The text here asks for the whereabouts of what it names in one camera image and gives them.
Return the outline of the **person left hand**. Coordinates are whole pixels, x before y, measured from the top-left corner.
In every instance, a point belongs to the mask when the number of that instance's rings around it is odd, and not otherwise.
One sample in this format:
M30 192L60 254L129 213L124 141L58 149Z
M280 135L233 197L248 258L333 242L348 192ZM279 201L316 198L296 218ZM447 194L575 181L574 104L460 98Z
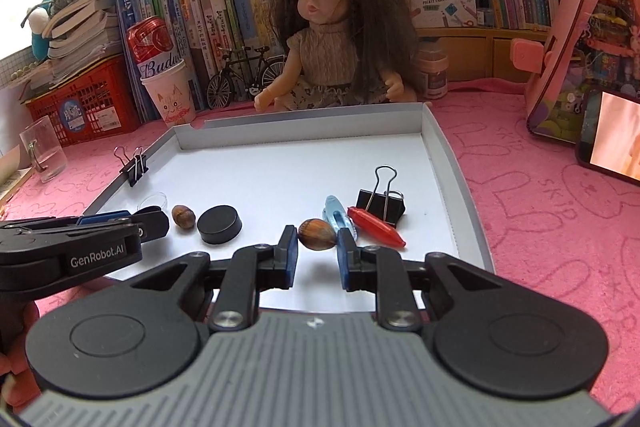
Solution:
M6 380L1 388L2 400L18 412L40 396L40 389L30 368L26 353L25 339L29 329L39 319L37 305L27 303L23 313L23 328L12 345L1 352L1 375Z

